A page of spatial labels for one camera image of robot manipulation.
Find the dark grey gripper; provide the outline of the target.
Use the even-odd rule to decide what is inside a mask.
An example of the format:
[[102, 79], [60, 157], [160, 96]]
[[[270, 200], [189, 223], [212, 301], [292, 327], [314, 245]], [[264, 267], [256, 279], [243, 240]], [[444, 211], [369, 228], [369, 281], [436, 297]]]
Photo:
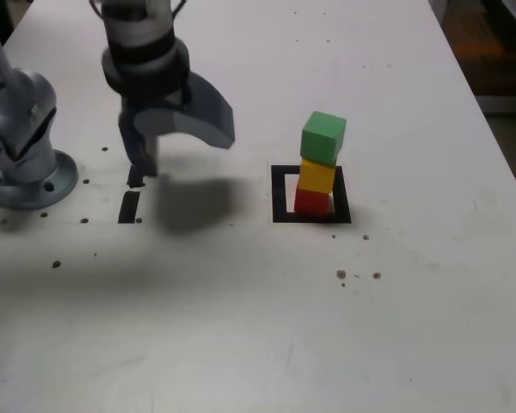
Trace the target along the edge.
[[157, 175], [157, 137], [185, 133], [219, 149], [235, 142], [233, 109], [220, 92], [191, 72], [184, 102], [182, 92], [160, 95], [133, 92], [124, 95], [119, 129], [126, 155], [143, 176]]

